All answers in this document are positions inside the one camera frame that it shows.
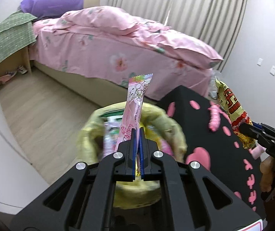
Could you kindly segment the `right hand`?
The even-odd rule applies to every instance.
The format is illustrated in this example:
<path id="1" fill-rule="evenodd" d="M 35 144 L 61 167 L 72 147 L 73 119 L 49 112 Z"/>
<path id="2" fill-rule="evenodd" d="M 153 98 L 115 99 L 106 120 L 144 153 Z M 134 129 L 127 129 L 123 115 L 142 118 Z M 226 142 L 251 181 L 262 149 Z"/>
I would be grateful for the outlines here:
<path id="1" fill-rule="evenodd" d="M 272 189 L 272 183 L 275 178 L 275 159 L 268 156 L 260 164 L 260 171 L 262 178 L 260 181 L 260 188 L 262 192 L 270 192 Z"/>

